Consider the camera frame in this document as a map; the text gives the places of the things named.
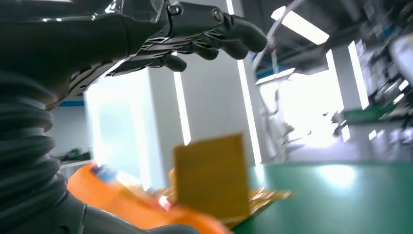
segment screw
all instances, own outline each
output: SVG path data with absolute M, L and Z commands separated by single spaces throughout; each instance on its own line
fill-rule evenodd
M 168 11 L 171 15 L 178 15 L 181 13 L 181 9 L 179 9 L 179 6 L 169 6 Z
M 224 21 L 224 15 L 219 9 L 214 9 L 212 11 L 212 15 L 214 16 L 214 20 L 217 21 L 217 23 L 222 23 Z

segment fluorescent light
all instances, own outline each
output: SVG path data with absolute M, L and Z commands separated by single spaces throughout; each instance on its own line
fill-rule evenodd
M 393 100 L 393 104 L 398 103 L 402 98 L 404 97 L 404 94 L 400 94 Z
M 375 136 L 377 136 L 377 133 L 375 130 L 373 130 L 371 133 L 369 133 L 369 140 L 372 140 Z
M 404 80 L 404 81 L 399 85 L 400 91 L 403 91 L 403 89 L 405 89 L 408 85 L 409 85 L 409 83 L 407 82 L 407 80 Z
M 344 110 L 344 104 L 343 97 L 341 95 L 340 84 L 338 83 L 338 76 L 336 71 L 336 65 L 334 63 L 333 51 L 329 50 L 325 56 L 327 57 L 328 69 L 331 72 L 331 77 L 334 79 L 334 83 L 336 86 L 338 94 L 337 112 L 340 114 Z
M 377 133 L 377 137 L 381 137 L 384 134 L 384 130 L 381 130 L 380 132 Z
M 285 6 L 278 8 L 272 13 L 271 18 L 279 20 L 284 14 L 285 10 Z M 316 45 L 323 44 L 330 37 L 327 33 L 317 28 L 294 11 L 289 11 L 281 24 L 300 34 Z
M 228 14 L 234 14 L 234 7 L 232 5 L 232 0 L 226 0 L 226 6 L 228 7 Z
M 287 75 L 291 75 L 294 71 L 295 71 L 295 68 L 290 68 L 290 69 L 284 70 L 280 73 L 275 73 L 275 74 L 269 75 L 267 77 L 261 78 L 255 84 L 259 85 L 259 84 L 262 84 L 262 83 L 265 83 L 265 82 L 268 82 L 268 81 L 272 81 L 272 80 L 277 79 L 277 78 L 281 78 L 281 77 L 284 77 L 284 76 L 287 76 Z
M 187 106 L 185 104 L 184 88 L 182 87 L 181 73 L 174 72 L 173 77 L 175 80 L 176 97 L 178 98 L 179 117 L 181 118 L 184 145 L 188 145 L 191 142 L 191 132 L 189 131 Z
M 361 109 L 364 110 L 369 106 L 369 98 L 367 96 L 366 85 L 364 83 L 363 72 L 361 71 L 360 61 L 358 60 L 356 43 L 352 41 L 348 46 L 351 65 L 353 67 L 354 78 L 360 98 Z
M 261 158 L 260 145 L 258 143 L 257 129 L 255 127 L 254 114 L 252 112 L 251 96 L 249 94 L 248 82 L 246 80 L 244 61 L 238 60 L 237 64 L 238 71 L 240 73 L 241 88 L 243 91 L 249 134 L 251 135 L 252 152 L 254 154 L 255 165 L 258 165 L 262 162 L 263 159 Z
M 344 126 L 341 129 L 341 134 L 343 135 L 343 141 L 346 142 L 350 139 L 350 130 L 348 128 L 348 125 Z

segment black robotic arm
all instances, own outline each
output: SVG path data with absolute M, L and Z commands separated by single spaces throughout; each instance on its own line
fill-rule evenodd
M 139 230 L 74 198 L 48 155 L 49 110 L 97 78 L 183 71 L 174 51 L 243 59 L 264 49 L 264 34 L 216 7 L 163 0 L 3 0 L 0 32 L 0 233 L 196 233 Z

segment white wall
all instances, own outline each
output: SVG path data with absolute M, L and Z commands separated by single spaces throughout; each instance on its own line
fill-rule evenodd
M 84 106 L 57 107 L 52 110 L 55 124 L 46 135 L 53 137 L 56 146 L 51 150 L 54 156 L 66 154 L 73 148 L 86 152 L 91 147 L 88 137 Z

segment flat yellow object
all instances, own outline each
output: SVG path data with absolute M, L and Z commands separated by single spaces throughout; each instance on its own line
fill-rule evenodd
M 250 216 L 242 134 L 178 146 L 174 157 L 178 204 L 219 220 Z

